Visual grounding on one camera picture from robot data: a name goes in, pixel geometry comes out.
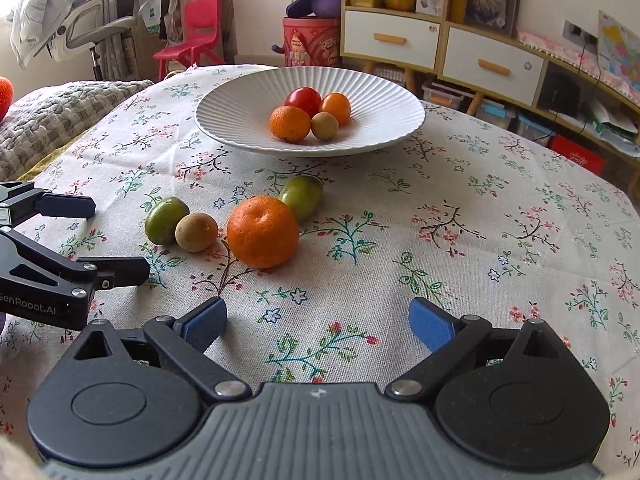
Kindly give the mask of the green jujube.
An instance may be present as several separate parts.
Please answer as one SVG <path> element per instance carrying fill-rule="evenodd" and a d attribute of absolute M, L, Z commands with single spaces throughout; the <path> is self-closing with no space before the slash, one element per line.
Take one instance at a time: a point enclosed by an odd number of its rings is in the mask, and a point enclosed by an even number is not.
<path fill-rule="evenodd" d="M 282 188 L 279 200 L 291 209 L 298 223 L 308 220 L 320 206 L 322 182 L 315 177 L 298 176 Z"/>
<path fill-rule="evenodd" d="M 190 214 L 190 208 L 180 198 L 168 197 L 161 200 L 145 219 L 146 237 L 155 245 L 174 244 L 176 226 L 187 214 Z"/>

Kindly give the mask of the brown longan fruit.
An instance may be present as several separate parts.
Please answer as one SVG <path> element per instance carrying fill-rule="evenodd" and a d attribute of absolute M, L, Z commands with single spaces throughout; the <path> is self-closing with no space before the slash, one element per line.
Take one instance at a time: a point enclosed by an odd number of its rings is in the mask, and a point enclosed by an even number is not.
<path fill-rule="evenodd" d="M 319 112 L 311 118 L 311 133 L 320 141 L 331 141 L 340 128 L 338 120 L 328 112 Z"/>
<path fill-rule="evenodd" d="M 177 244 L 186 252 L 204 252 L 216 243 L 218 224 L 208 214 L 194 212 L 187 214 L 177 224 L 175 238 Z"/>

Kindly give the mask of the large orange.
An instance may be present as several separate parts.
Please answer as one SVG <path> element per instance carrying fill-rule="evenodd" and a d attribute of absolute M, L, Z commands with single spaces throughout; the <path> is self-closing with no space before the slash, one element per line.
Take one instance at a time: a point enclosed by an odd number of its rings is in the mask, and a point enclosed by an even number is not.
<path fill-rule="evenodd" d="M 298 246 L 298 225 L 291 209 L 265 195 L 236 206 L 228 218 L 226 233 L 233 255 L 256 269 L 286 263 Z"/>

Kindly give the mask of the small mandarin orange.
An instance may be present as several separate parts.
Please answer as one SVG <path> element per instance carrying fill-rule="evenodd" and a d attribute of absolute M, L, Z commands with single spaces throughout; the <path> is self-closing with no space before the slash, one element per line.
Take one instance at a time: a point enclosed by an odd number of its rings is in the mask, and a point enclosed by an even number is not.
<path fill-rule="evenodd" d="M 301 108 L 292 105 L 277 107 L 269 117 L 273 136 L 288 143 L 302 142 L 311 128 L 311 119 Z"/>

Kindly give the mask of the yellow patterned cloth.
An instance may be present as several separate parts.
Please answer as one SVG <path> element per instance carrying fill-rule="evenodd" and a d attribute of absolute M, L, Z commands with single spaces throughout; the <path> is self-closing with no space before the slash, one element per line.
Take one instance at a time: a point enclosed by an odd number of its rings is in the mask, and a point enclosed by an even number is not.
<path fill-rule="evenodd" d="M 57 150 L 53 151 L 46 157 L 43 157 L 43 159 L 41 159 L 40 162 L 37 162 L 35 166 L 30 168 L 24 174 L 22 174 L 21 177 L 18 178 L 18 180 L 20 181 L 34 180 L 35 177 L 39 176 L 44 170 L 46 170 L 49 166 L 51 166 L 66 151 L 67 151 L 66 146 L 63 146 L 62 148 L 58 148 Z"/>

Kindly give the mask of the red strawberry plush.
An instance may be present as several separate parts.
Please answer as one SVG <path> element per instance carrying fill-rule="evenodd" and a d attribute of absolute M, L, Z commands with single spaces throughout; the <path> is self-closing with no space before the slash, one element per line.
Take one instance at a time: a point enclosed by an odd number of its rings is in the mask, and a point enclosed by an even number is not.
<path fill-rule="evenodd" d="M 6 117 L 6 113 L 13 102 L 13 84 L 6 77 L 0 77 L 0 122 Z"/>

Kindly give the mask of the grey office chair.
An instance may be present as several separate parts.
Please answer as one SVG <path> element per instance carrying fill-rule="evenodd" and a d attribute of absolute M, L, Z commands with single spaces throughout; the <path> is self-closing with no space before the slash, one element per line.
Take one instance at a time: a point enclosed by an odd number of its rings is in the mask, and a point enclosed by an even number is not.
<path fill-rule="evenodd" d="M 17 66 L 24 70 L 43 51 L 56 62 L 88 52 L 94 79 L 104 81 L 102 58 L 137 23 L 132 15 L 112 18 L 112 7 L 113 0 L 17 0 L 8 15 Z"/>

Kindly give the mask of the white ribbed plate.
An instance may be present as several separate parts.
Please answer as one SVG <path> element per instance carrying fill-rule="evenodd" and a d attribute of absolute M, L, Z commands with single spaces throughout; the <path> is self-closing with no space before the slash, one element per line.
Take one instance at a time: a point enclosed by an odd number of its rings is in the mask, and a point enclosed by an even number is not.
<path fill-rule="evenodd" d="M 270 68 L 209 92 L 195 121 L 213 139 L 269 155 L 326 157 L 386 148 L 417 132 L 425 110 L 408 90 L 331 67 Z"/>

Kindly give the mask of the wooden desk shelf unit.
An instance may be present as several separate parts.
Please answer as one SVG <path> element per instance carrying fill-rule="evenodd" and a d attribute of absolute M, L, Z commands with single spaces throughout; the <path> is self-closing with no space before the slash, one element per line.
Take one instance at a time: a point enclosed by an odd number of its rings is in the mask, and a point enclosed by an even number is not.
<path fill-rule="evenodd" d="M 132 15 L 136 24 L 124 36 L 124 49 L 134 76 L 157 80 L 153 55 L 183 40 L 184 8 L 192 0 L 117 0 L 117 14 Z M 236 55 L 233 0 L 222 0 L 221 36 L 214 55 L 230 63 Z"/>

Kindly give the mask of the red plastic chair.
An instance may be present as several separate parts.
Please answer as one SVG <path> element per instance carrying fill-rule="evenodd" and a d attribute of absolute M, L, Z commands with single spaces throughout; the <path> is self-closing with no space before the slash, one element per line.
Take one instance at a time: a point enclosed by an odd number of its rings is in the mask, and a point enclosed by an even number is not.
<path fill-rule="evenodd" d="M 215 65 L 226 61 L 216 53 L 222 45 L 222 4 L 224 0 L 191 0 L 183 9 L 183 42 L 153 55 L 158 62 L 158 79 L 168 74 L 168 63 L 177 61 L 185 68 L 198 65 L 205 56 Z"/>

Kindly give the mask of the red tomato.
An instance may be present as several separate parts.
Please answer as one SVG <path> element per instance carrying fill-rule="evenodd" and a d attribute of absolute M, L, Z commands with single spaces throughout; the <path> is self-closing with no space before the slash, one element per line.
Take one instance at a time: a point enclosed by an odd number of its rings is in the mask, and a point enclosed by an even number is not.
<path fill-rule="evenodd" d="M 310 118 L 320 110 L 322 97 L 317 90 L 310 87 L 300 87 L 293 90 L 285 99 L 284 104 L 303 110 Z"/>

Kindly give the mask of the black box in sideboard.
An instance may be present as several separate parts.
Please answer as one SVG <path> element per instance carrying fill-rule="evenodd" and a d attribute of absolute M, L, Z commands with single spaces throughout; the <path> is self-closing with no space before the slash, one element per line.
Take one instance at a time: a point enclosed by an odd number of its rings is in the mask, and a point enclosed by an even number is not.
<path fill-rule="evenodd" d="M 564 68 L 549 64 L 538 98 L 538 107 L 568 116 L 576 116 L 580 109 L 582 89 L 577 79 Z"/>

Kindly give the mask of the wooden shelf cabinet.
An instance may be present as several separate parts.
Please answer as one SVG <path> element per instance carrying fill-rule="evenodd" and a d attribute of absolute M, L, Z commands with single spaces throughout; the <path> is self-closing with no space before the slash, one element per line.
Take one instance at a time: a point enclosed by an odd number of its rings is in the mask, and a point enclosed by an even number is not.
<path fill-rule="evenodd" d="M 538 103 L 548 60 L 511 37 L 450 20 L 452 0 L 437 16 L 414 10 L 354 6 L 342 0 L 341 56 L 406 71 L 416 91 L 416 73 L 460 84 L 485 96 L 533 110 Z"/>

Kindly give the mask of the colourful map poster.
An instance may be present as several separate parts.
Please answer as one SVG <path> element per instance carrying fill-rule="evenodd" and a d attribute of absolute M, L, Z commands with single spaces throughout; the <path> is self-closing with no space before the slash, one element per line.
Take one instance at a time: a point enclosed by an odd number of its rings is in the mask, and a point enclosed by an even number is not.
<path fill-rule="evenodd" d="M 601 68 L 627 84 L 638 87 L 640 70 L 639 37 L 630 29 L 599 12 L 598 62 Z"/>

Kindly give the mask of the wall power socket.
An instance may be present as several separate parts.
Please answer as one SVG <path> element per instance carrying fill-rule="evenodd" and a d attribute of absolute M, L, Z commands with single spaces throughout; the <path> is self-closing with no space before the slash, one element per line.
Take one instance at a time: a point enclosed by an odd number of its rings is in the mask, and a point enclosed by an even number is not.
<path fill-rule="evenodd" d="M 570 21 L 564 21 L 562 36 L 579 49 L 597 52 L 598 37 Z"/>

